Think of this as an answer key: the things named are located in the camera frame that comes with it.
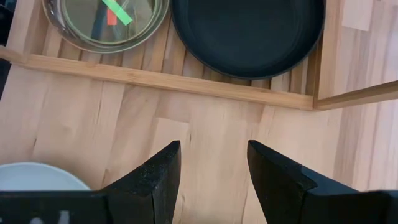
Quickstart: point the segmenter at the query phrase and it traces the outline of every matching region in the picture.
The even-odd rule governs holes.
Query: black pan
[[[317,43],[325,21],[324,0],[171,0],[171,11],[197,59],[247,79],[296,66]]]

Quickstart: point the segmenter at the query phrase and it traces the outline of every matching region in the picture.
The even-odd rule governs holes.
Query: light wood countertop
[[[349,61],[338,57],[336,69],[345,72],[330,82],[335,84],[331,87],[335,92],[366,84],[356,80],[371,54],[362,58],[360,46],[371,46],[378,37],[384,40],[376,34],[386,30],[391,38],[384,43],[390,47],[372,45],[372,49],[377,60],[387,55],[388,69],[374,72],[372,77],[389,80],[395,75],[398,79],[397,63],[392,63],[398,62],[398,54],[385,50],[396,49],[393,47],[398,43],[398,6],[387,14],[380,12],[380,4],[388,1],[375,3],[370,24],[366,18],[360,24],[349,18],[344,21],[338,53],[352,59],[353,66],[349,68]],[[382,24],[389,24],[389,28],[371,23],[378,18],[388,19]],[[160,41],[153,38],[148,43]],[[350,42],[356,43],[354,48],[347,47]],[[355,57],[343,50],[356,52]],[[64,48],[62,57],[73,58],[74,52]],[[173,55],[172,49],[167,52]],[[156,55],[149,55],[132,61],[162,69],[154,67]],[[91,56],[83,53],[82,58],[98,60]],[[104,58],[105,63],[118,60],[112,55]],[[189,74],[197,69],[194,59],[184,68],[172,59],[170,56],[165,69]],[[373,84],[371,78],[365,81]],[[38,72],[16,65],[0,101],[0,164],[44,162],[75,174],[92,189],[132,171],[170,141],[181,140],[182,179],[174,223],[265,223],[246,162],[248,139],[358,190],[369,190],[398,189],[396,136],[398,101],[301,111]]]

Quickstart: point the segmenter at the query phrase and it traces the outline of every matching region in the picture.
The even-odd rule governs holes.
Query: black frying pan
[[[197,59],[250,79],[300,63],[325,20],[324,0],[171,0],[171,10],[180,38]]]

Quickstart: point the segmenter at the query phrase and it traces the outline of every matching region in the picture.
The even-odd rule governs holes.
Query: wooden board
[[[66,60],[40,55],[32,55],[21,66],[36,70],[58,72],[100,80],[132,83],[168,90],[213,95],[236,100],[248,100],[272,105],[312,110],[312,96],[283,91],[271,91],[250,86],[236,86],[198,78],[187,78],[144,70],[92,64],[77,60]]]

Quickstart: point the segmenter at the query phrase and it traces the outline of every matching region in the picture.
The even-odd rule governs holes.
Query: wooden slat
[[[122,64],[127,68],[141,69],[144,61],[145,43],[123,52]]]
[[[60,58],[80,60],[81,50],[69,42],[63,40],[60,52]]]
[[[47,30],[48,28],[52,28],[52,26],[49,25],[49,20],[44,13],[42,4],[40,4],[39,15],[37,15],[36,25],[32,24],[32,26],[35,26],[36,28],[32,33],[32,37],[29,37],[32,38],[32,49],[30,53],[41,54],[45,46]]]
[[[285,72],[271,79],[271,90],[289,91],[290,72]]]
[[[271,87],[271,79],[268,78],[266,80],[252,80],[251,86],[269,89]]]
[[[184,58],[185,46],[175,31],[174,24],[171,22],[169,27],[169,35],[167,37],[162,72],[173,75],[182,75]]]
[[[398,81],[317,100],[315,108],[327,110],[394,99],[398,99]]]
[[[242,78],[231,78],[231,83],[236,84],[236,85],[244,85],[244,86],[249,86],[250,85],[250,80],[245,80]]]
[[[305,93],[305,82],[308,70],[308,59],[292,69],[290,73],[290,92]]]
[[[202,95],[220,96],[235,100],[247,100],[258,103],[269,103],[277,106],[312,110],[313,97],[311,96],[271,91],[250,86],[230,85],[227,83],[213,82],[203,79],[187,78],[177,75],[168,75],[164,73],[109,65],[93,65],[92,63],[41,55],[31,55],[29,61],[23,64],[23,66],[32,69],[66,73],[100,80],[131,83],[168,90],[199,93]]]
[[[327,19],[323,30],[322,62],[319,77],[315,79],[318,84],[315,85],[317,90],[314,93],[319,99],[333,96],[332,83],[335,82],[337,46],[343,15],[340,7],[342,2],[342,0],[326,1]]]
[[[45,44],[43,48],[43,55],[50,57],[58,57],[61,50],[62,37],[53,27],[47,30]]]
[[[315,92],[318,93],[319,76],[320,76],[321,59],[322,59],[322,41],[323,38],[321,37],[318,42],[318,45],[308,56],[307,78],[305,81],[306,95],[315,96]]]
[[[0,45],[0,58],[6,59],[10,62],[23,62],[27,60],[27,57],[24,57],[24,55],[2,45]]]
[[[166,50],[167,33],[169,32],[170,12],[156,33],[146,41],[146,49],[142,69],[152,72],[161,72],[164,52]]]
[[[12,59],[26,61],[32,50],[34,34],[40,25],[41,0],[18,1],[7,41]],[[15,53],[22,58],[15,58]]]
[[[185,77],[202,78],[205,66],[189,51],[185,54],[182,75]]]
[[[218,81],[222,82],[223,81],[223,75],[214,71],[213,69],[205,66],[205,71],[203,72],[203,78],[207,80],[213,80],[213,81]]]

